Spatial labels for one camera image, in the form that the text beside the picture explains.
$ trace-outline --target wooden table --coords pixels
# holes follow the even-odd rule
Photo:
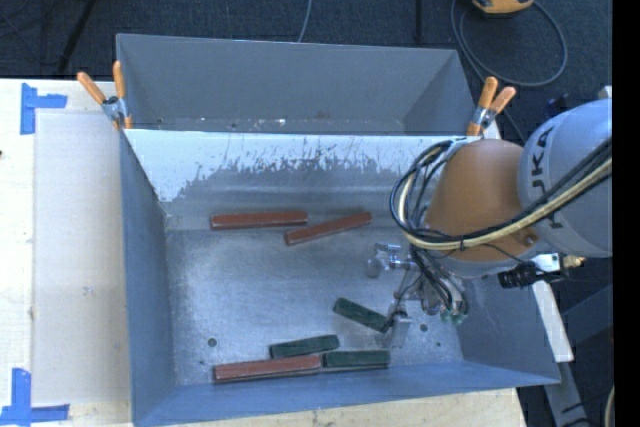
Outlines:
[[[20,135],[21,87],[62,94]],[[113,83],[99,86],[110,96]],[[60,425],[131,425],[117,133],[75,81],[0,80],[0,406],[11,370]],[[557,360],[573,358],[551,289],[534,286]],[[526,426],[514,389],[210,422],[243,426]]]

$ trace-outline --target gray metal bin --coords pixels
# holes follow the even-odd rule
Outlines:
[[[558,382],[532,291],[492,278],[465,284],[458,326],[410,310],[417,325],[388,368],[212,379],[287,340],[379,346],[332,306],[386,314],[402,276],[365,268],[377,242],[408,247],[391,187],[426,147],[464,137],[473,113],[455,51],[120,34],[117,57],[134,123],[120,159],[136,425]],[[279,228],[209,228],[215,213],[281,209],[373,222],[291,247]]]

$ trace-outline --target bin floor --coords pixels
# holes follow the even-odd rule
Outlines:
[[[332,309],[345,297],[387,314],[404,271],[368,278],[366,262],[376,242],[403,244],[399,230],[374,222],[291,247],[285,231],[167,232],[177,384],[211,382],[213,365],[265,359],[269,345],[289,340],[336,334],[341,349],[383,347],[380,333]],[[406,305],[413,323],[392,365],[462,359],[455,326]]]

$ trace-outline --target blue tape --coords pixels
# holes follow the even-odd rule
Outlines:
[[[20,134],[33,134],[36,131],[36,112],[38,109],[64,109],[67,105],[65,95],[38,96],[38,90],[28,84],[22,84],[22,111],[20,115]]]
[[[69,404],[50,407],[31,407],[31,374],[21,368],[12,370],[11,405],[0,411],[0,425],[30,427],[33,422],[66,420]]]

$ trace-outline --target green wooden block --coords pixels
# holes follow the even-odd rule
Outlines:
[[[286,358],[332,351],[338,347],[340,341],[336,335],[323,335],[270,345],[269,354],[272,358]]]
[[[391,353],[384,349],[363,351],[332,351],[322,355],[326,368],[386,367],[391,363]]]
[[[363,326],[379,331],[380,333],[386,333],[389,330],[389,323],[387,317],[384,315],[365,308],[358,303],[354,303],[344,297],[339,298],[334,306],[333,311],[338,315],[342,315],[348,319],[353,320]]]

